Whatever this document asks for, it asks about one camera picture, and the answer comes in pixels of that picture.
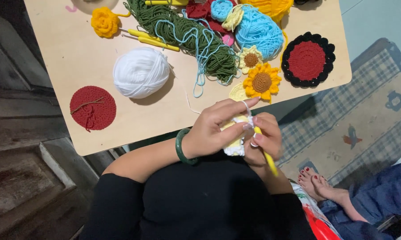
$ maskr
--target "blue jeans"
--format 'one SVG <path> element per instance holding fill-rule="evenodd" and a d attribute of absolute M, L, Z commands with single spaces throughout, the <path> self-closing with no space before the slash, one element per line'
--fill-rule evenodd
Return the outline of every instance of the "blue jeans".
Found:
<path fill-rule="evenodd" d="M 401 164 L 385 169 L 359 186 L 350 186 L 349 195 L 354 208 L 369 223 L 350 220 L 343 208 L 331 200 L 318 203 L 344 240 L 393 240 L 373 224 L 387 216 L 401 215 Z"/>

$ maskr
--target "wooden table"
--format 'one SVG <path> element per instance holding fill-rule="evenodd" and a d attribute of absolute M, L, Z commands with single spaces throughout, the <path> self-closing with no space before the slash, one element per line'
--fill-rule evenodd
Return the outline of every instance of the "wooden table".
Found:
<path fill-rule="evenodd" d="M 119 0 L 112 9 L 114 13 L 127 13 L 122 2 Z M 170 76 L 161 90 L 145 99 L 126 98 L 113 85 L 114 63 L 122 54 L 146 44 L 121 36 L 113 39 L 98 37 L 91 27 L 90 15 L 80 10 L 70 12 L 66 8 L 66 5 L 73 7 L 70 0 L 25 0 L 25 4 L 71 139 L 77 153 L 82 156 L 192 126 L 198 114 L 190 110 L 186 93 L 191 108 L 201 112 L 228 98 L 230 90 L 246 78 L 242 75 L 234 79 L 230 86 L 209 81 L 204 86 L 203 96 L 194 98 L 196 59 L 183 52 L 165 50 L 163 53 L 168 56 L 175 76 Z M 124 28 L 135 29 L 138 25 L 133 16 L 120 19 Z M 328 79 L 316 88 L 294 88 L 283 79 L 279 94 L 272 97 L 273 103 L 333 88 L 351 80 L 349 53 L 337 0 L 320 0 L 299 8 L 291 7 L 282 24 L 290 41 L 308 31 L 326 37 L 335 45 L 336 61 Z M 278 67 L 279 57 L 270 64 Z M 91 133 L 73 120 L 69 109 L 73 93 L 87 85 L 106 89 L 117 105 L 114 122 L 104 130 Z M 261 102 L 255 108 L 267 104 Z"/>

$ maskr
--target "white yarn ball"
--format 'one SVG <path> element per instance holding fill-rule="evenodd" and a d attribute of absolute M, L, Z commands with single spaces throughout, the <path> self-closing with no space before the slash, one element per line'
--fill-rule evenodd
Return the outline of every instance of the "white yarn ball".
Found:
<path fill-rule="evenodd" d="M 150 47 L 139 47 L 118 58 L 113 69 L 115 87 L 124 96 L 144 98 L 169 78 L 167 57 Z"/>

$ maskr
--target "plaid rug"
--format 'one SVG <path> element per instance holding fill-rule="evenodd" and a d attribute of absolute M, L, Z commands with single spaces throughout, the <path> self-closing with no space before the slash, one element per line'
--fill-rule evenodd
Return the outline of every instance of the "plaid rug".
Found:
<path fill-rule="evenodd" d="M 350 83 L 319 92 L 279 121 L 278 166 L 287 177 L 309 166 L 346 188 L 401 158 L 401 52 L 381 38 L 351 66 Z"/>

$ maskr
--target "green jade bangle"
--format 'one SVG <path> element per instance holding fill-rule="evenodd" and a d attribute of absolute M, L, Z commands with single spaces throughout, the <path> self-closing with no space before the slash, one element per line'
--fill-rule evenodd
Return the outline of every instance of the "green jade bangle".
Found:
<path fill-rule="evenodd" d="M 185 129 L 181 129 L 178 134 L 176 135 L 176 140 L 175 140 L 175 150 L 176 150 L 176 154 L 178 156 L 178 158 L 180 159 L 180 161 L 182 161 L 183 163 L 187 163 L 190 165 L 196 164 L 198 158 L 193 158 L 193 159 L 188 159 L 184 156 L 184 153 L 182 153 L 182 148 L 181 148 L 181 142 L 182 142 L 182 138 L 190 131 L 190 128 L 185 128 Z"/>

